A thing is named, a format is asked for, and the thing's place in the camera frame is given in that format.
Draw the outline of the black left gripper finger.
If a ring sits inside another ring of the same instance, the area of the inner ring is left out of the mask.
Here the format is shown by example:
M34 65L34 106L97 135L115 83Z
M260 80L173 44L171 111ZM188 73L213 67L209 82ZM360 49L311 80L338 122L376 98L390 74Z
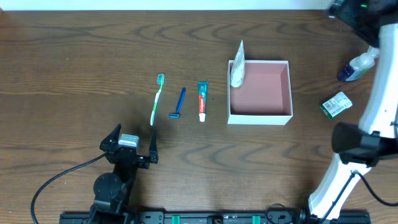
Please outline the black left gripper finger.
M157 138L156 130L154 130L152 133L152 138L151 138L150 146L149 146L150 159L158 159L156 138Z
M107 143L114 144L118 142L121 130L121 124L118 124L113 131L107 136Z

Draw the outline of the Colgate toothpaste tube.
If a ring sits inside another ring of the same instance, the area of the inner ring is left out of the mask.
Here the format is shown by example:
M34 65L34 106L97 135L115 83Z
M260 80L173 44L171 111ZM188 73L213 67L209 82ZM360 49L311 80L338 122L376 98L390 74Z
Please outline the Colgate toothpaste tube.
M206 119L207 90L208 90L208 82L198 82L199 120L200 120L200 122L205 122L205 119Z

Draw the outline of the white floral lotion tube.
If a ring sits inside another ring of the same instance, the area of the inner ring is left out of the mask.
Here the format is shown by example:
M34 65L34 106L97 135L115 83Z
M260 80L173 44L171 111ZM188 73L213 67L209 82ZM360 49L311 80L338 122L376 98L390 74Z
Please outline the white floral lotion tube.
M239 88L244 81L245 76L245 56L244 42L240 42L239 49L235 55L233 67L229 74L229 84L234 88Z

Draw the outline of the green white soap packet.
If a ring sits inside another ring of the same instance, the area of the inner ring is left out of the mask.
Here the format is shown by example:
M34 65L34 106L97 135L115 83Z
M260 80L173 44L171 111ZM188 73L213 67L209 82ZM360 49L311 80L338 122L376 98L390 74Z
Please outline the green white soap packet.
M329 119L334 119L344 110L352 107L352 101L340 91L335 96L320 105L322 111Z

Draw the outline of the clear bottle blue liquid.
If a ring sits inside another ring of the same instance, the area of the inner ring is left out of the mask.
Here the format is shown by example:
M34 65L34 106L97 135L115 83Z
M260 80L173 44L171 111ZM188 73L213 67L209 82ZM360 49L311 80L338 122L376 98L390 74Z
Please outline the clear bottle blue liquid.
M369 46L368 51L352 59L337 78L341 82L353 82L360 79L370 68L375 65L379 56L379 49Z

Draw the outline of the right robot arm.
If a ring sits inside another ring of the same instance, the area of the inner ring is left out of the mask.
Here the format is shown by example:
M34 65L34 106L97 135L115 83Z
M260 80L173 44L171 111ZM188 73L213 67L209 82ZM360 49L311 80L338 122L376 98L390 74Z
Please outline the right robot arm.
M333 1L328 15L379 49L379 62L359 123L335 126L331 164L308 198L308 212L301 213L297 222L370 223L367 212L341 208L358 181L380 160L397 158L397 1Z

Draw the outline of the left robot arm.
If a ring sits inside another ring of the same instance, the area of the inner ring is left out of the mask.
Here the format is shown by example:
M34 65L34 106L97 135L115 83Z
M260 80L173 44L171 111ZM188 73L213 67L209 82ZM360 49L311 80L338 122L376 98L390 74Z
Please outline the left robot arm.
M118 124L99 146L114 169L95 180L95 199L90 208L88 224L139 222L139 214L129 207L129 199L137 170L148 169L151 163L159 161L156 132L152 134L149 154L141 156L138 154L139 137L121 134L120 130L121 125Z

